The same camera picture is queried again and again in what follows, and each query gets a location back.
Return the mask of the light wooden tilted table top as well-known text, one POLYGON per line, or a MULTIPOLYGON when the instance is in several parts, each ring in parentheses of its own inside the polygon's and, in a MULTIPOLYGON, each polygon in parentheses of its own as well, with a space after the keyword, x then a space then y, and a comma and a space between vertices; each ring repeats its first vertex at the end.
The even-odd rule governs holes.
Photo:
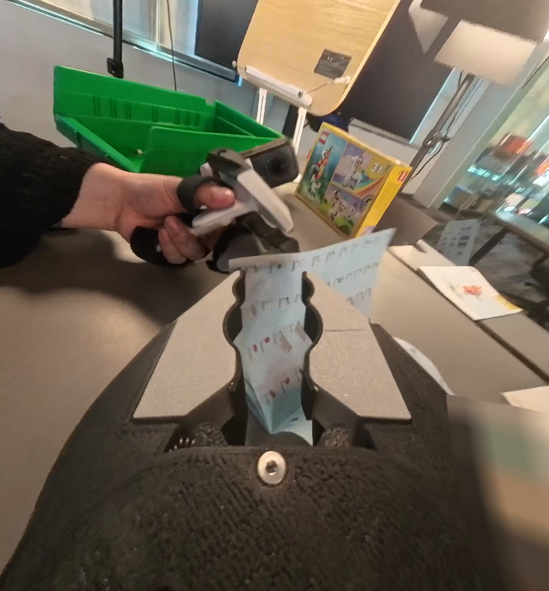
POLYGON ((258 1, 235 65, 256 87, 315 116, 335 111, 399 1, 258 1))

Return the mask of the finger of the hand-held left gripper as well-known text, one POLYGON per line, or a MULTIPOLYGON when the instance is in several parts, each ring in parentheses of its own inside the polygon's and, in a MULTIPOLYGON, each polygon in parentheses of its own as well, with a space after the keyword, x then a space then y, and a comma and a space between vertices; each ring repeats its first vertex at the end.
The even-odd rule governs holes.
POLYGON ((229 273, 229 262, 241 258, 242 247, 243 234, 240 231, 223 232, 212 247, 207 267, 213 272, 229 273))
POLYGON ((249 231, 260 254, 295 254, 300 252, 299 242, 270 225, 262 216, 243 216, 243 228, 249 231))

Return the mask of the yellow toy brick box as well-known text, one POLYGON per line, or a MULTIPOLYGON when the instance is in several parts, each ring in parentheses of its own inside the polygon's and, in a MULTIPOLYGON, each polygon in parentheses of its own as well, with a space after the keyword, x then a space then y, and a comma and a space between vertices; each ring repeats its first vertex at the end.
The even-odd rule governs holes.
POLYGON ((295 195, 346 239, 375 226, 411 175, 411 166, 323 123, 295 195))

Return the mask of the light blue instruction booklet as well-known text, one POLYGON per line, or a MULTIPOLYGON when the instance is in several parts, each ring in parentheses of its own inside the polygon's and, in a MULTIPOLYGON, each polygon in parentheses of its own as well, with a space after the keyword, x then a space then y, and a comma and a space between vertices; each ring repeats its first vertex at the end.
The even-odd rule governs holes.
POLYGON ((368 317, 382 256, 395 230, 295 254, 240 258, 242 328, 234 340, 241 356, 249 407, 271 436, 296 436, 313 445, 312 420, 301 404, 302 369, 312 343, 304 329, 302 275, 315 274, 368 317))

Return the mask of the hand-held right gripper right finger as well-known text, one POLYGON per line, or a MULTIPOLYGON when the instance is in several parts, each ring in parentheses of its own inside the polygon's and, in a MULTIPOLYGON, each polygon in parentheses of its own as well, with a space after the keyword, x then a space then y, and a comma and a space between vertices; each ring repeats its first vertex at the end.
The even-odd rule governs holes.
POLYGON ((411 422, 411 413, 368 317, 313 273, 303 273, 304 329, 311 340, 301 404, 313 426, 351 434, 370 423, 411 422))

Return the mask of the black tripod pole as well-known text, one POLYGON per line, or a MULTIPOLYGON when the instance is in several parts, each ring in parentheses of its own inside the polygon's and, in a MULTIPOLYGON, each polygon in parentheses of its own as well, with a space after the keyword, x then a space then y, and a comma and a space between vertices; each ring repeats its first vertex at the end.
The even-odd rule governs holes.
POLYGON ((112 1, 112 55, 107 57, 107 71, 123 79, 123 1, 112 1))

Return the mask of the person's left hand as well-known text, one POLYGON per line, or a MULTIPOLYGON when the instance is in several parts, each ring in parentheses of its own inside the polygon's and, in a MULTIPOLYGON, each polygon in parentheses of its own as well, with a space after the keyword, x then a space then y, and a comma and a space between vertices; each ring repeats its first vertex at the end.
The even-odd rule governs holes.
POLYGON ((182 179, 159 174, 136 174, 108 164, 95 164, 85 174, 71 212, 58 226, 118 233, 130 241, 137 227, 158 231, 160 252, 173 264, 204 259, 223 229, 200 238, 190 233, 180 215, 177 189, 182 179))

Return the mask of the green plastic bin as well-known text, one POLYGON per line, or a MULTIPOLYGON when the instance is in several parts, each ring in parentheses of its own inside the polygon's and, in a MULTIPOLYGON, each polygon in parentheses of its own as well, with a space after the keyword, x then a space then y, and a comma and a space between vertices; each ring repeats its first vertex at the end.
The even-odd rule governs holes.
POLYGON ((59 65, 53 78, 57 130, 125 171, 189 177, 213 150, 282 137, 219 101, 59 65))

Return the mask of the white paper sheet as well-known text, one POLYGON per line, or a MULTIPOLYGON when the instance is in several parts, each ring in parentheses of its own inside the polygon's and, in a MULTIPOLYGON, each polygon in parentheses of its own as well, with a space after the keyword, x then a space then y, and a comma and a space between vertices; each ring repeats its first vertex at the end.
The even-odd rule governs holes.
POLYGON ((549 414, 549 386, 505 392, 502 396, 513 407, 549 414))

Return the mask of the white instruction booklet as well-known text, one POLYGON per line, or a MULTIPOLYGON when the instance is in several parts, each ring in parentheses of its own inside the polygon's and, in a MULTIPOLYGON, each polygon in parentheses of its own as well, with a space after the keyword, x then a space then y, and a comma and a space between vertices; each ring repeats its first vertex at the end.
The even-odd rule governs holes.
POLYGON ((523 311, 501 295, 474 267, 423 266, 418 271, 473 321, 495 319, 523 311))

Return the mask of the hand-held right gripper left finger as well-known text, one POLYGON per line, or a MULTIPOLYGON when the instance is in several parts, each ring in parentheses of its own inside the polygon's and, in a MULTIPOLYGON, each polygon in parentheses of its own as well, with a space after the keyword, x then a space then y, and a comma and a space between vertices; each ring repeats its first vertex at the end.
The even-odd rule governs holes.
POLYGON ((225 335, 225 320, 238 302, 234 287, 240 278, 234 272, 175 321, 134 420, 222 428, 233 418, 236 352, 225 335))

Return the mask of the white box lamp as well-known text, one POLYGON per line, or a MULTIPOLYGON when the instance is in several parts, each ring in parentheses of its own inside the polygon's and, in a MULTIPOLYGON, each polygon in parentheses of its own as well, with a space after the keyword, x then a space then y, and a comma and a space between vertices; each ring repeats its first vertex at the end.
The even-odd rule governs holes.
POLYGON ((434 59, 452 69, 510 86, 536 47, 532 40, 462 20, 434 59))

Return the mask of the white printed sheet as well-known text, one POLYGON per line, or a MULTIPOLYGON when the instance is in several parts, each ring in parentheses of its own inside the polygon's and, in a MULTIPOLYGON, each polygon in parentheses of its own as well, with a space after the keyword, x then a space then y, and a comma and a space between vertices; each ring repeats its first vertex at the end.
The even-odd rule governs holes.
POLYGON ((456 266, 469 266, 479 226, 478 219, 462 219, 448 222, 443 228, 436 250, 456 266))

